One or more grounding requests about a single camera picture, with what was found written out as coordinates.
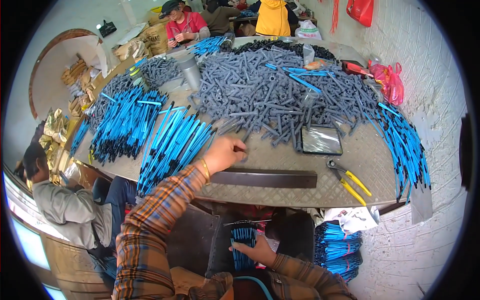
gray metal cylinder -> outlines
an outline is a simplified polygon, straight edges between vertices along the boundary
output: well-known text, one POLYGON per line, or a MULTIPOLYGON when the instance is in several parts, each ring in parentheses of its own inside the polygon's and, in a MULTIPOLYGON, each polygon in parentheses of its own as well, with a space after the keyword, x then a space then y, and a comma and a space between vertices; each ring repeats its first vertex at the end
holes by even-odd
POLYGON ((198 69, 197 60, 192 54, 187 54, 185 56, 177 59, 177 62, 180 65, 180 68, 183 72, 183 76, 188 82, 188 85, 193 91, 198 91, 200 88, 200 70, 198 69))

pink plastic bag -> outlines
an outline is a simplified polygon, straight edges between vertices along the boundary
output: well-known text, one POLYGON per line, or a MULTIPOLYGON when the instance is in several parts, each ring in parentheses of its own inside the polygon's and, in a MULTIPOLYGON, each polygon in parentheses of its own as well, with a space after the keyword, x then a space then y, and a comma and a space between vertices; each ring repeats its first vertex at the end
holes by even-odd
POLYGON ((391 65, 385 67, 376 64, 370 67, 370 72, 373 74, 375 81, 382 85, 382 93, 387 97, 388 102, 393 105, 400 105, 403 103, 403 83, 399 76, 402 72, 402 66, 397 62, 395 69, 396 72, 393 71, 391 65))

plaid shirt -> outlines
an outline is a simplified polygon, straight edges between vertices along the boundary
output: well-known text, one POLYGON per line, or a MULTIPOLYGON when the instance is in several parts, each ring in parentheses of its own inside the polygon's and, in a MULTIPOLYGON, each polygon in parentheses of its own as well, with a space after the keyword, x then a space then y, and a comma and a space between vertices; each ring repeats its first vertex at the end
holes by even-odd
MULTIPOLYGON (((187 166, 163 180, 125 217, 117 236, 113 299, 178 299, 165 253, 167 235, 204 183, 200 171, 187 166)), ((278 254, 268 267, 275 270, 269 272, 271 285, 281 299, 356 300, 338 274, 317 265, 278 254)), ((218 273, 203 287, 190 288, 184 299, 220 299, 232 285, 232 274, 218 273)))

red shirt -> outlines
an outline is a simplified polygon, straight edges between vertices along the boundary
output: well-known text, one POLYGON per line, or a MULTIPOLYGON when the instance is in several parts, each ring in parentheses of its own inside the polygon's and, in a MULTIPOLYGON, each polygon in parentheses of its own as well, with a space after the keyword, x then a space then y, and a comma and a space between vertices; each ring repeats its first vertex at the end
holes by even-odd
POLYGON ((165 26, 167 30, 167 37, 171 39, 175 37, 177 34, 181 32, 188 32, 188 33, 197 33, 200 32, 200 28, 206 27, 207 23, 202 18, 202 16, 197 12, 183 12, 185 14, 185 19, 182 23, 177 23, 175 21, 170 21, 165 26), (187 24, 188 15, 190 14, 190 21, 187 24))
POLYGON ((239 11, 244 11, 247 8, 248 8, 248 4, 238 4, 236 7, 236 9, 238 9, 239 11))

yellow jacket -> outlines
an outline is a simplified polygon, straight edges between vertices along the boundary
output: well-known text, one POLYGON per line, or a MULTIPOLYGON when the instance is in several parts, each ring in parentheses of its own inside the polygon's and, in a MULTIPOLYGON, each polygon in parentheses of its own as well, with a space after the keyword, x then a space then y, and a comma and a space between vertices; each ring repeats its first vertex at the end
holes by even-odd
POLYGON ((283 0, 260 0, 256 32, 263 36, 290 36, 288 12, 283 0))

